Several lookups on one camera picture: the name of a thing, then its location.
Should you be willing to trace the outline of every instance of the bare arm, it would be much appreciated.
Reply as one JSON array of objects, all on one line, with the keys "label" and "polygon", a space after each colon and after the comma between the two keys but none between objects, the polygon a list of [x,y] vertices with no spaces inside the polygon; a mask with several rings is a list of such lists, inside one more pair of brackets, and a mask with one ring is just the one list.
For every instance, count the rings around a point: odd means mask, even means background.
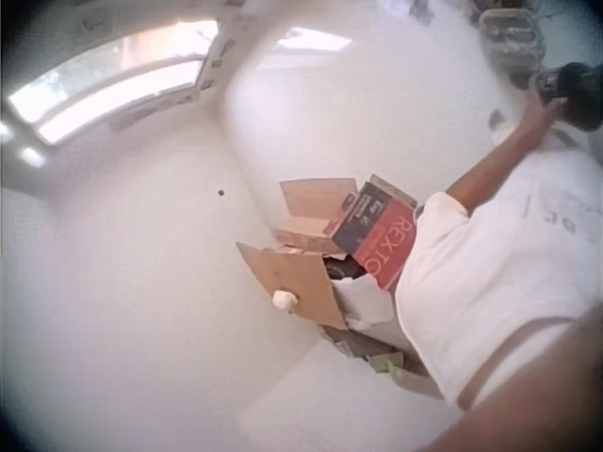
[{"label": "bare arm", "polygon": [[469,215],[492,198],[513,169],[536,149],[563,105],[557,99],[544,106],[532,88],[521,122],[513,133],[447,190]]},{"label": "bare arm", "polygon": [[603,304],[422,452],[603,450]]}]

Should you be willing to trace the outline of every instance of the white ball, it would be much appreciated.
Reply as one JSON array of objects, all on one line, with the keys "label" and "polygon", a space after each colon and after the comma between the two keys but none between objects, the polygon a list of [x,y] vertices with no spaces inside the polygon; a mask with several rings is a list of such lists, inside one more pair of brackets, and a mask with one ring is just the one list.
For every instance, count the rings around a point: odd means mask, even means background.
[{"label": "white ball", "polygon": [[280,311],[293,311],[295,305],[298,304],[298,298],[295,294],[285,290],[275,290],[272,295],[272,304]]}]

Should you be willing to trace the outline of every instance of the cardboard box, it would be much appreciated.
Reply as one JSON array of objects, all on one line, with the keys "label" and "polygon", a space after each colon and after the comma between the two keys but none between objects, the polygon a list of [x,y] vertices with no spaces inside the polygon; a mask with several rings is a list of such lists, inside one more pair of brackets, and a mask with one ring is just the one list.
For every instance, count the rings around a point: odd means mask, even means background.
[{"label": "cardboard box", "polygon": [[281,244],[321,254],[343,251],[324,230],[343,201],[357,193],[355,179],[300,179],[281,182],[290,217],[272,229]]},{"label": "cardboard box", "polygon": [[343,219],[330,222],[325,232],[387,290],[398,280],[415,243],[416,201],[377,176],[371,181],[353,202],[342,202],[336,218]]},{"label": "cardboard box", "polygon": [[275,290],[286,290],[298,297],[293,314],[319,325],[339,330],[347,328],[321,255],[259,250],[244,243],[236,245],[270,300]]}]

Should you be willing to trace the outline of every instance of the packaging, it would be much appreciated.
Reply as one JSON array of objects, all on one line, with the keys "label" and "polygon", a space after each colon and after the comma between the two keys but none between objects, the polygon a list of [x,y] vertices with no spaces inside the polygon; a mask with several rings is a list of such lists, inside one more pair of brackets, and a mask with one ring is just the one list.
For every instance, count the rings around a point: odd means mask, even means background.
[{"label": "packaging", "polygon": [[344,200],[358,187],[355,179],[300,179],[281,182],[289,218],[272,228],[274,238],[288,247],[320,254],[343,251],[324,230]]},{"label": "packaging", "polygon": [[435,380],[430,377],[423,364],[403,352],[371,356],[368,363],[378,374],[389,374],[392,380],[406,391],[443,398]]},{"label": "packaging", "polygon": [[375,277],[381,289],[388,290],[415,243],[415,207],[410,196],[372,176],[353,202],[350,197],[342,202],[324,231]]},{"label": "packaging", "polygon": [[530,74],[538,71],[546,54],[536,15],[525,8],[488,9],[480,16],[479,27],[486,54],[506,72],[527,73],[527,88]]},{"label": "packaging", "polygon": [[276,290],[291,292],[298,298],[292,314],[319,325],[339,330],[347,328],[321,255],[259,250],[244,243],[236,245],[270,299]]}]

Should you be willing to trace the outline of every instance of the window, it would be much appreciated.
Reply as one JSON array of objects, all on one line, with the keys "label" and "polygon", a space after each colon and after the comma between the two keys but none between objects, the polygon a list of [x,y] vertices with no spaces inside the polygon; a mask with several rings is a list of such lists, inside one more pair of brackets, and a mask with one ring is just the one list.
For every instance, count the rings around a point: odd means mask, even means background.
[{"label": "window", "polygon": [[350,43],[351,40],[342,36],[294,26],[286,32],[284,38],[279,40],[277,46],[285,49],[310,49],[339,52]]},{"label": "window", "polygon": [[12,131],[8,126],[4,125],[2,122],[0,122],[0,139],[3,143],[12,140]]},{"label": "window", "polygon": [[32,148],[25,148],[18,155],[25,163],[34,168],[41,168],[46,163],[46,158]]},{"label": "window", "polygon": [[203,59],[217,35],[215,21],[201,21],[178,23],[114,40],[58,65],[10,95],[8,100],[25,121],[36,122],[75,95],[136,68],[177,57]]},{"label": "window", "polygon": [[83,125],[121,106],[172,89],[194,86],[202,66],[201,61],[189,61],[127,78],[65,108],[43,124],[38,132],[50,144],[56,144]]}]

